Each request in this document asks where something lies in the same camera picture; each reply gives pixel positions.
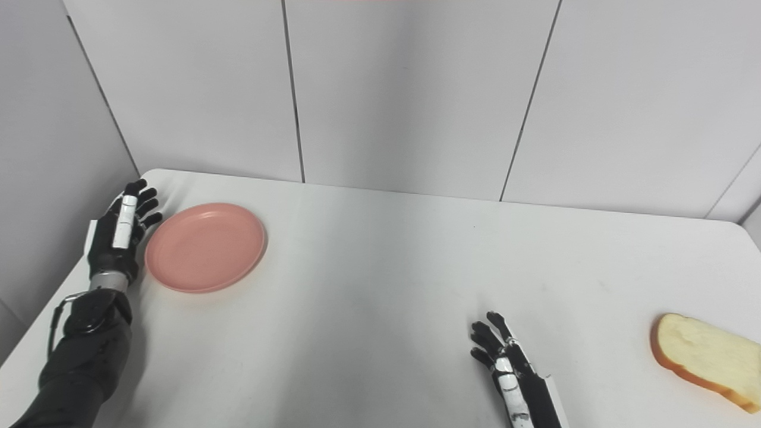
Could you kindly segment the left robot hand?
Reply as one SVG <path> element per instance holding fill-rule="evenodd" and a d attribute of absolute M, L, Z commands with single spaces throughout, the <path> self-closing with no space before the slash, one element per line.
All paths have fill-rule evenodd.
<path fill-rule="evenodd" d="M 128 182 L 119 197 L 98 219 L 87 254 L 89 278 L 117 272 L 128 284 L 139 274 L 137 249 L 149 229 L 163 220 L 158 191 L 146 179 Z"/>

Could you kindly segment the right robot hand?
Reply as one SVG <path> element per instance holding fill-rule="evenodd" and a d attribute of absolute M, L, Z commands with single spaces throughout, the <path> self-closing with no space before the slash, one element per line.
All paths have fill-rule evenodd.
<path fill-rule="evenodd" d="M 470 350 L 489 372 L 507 415 L 508 427 L 568 427 L 569 422 L 551 376 L 541 376 L 505 318 L 486 313 L 487 322 L 472 323 Z"/>

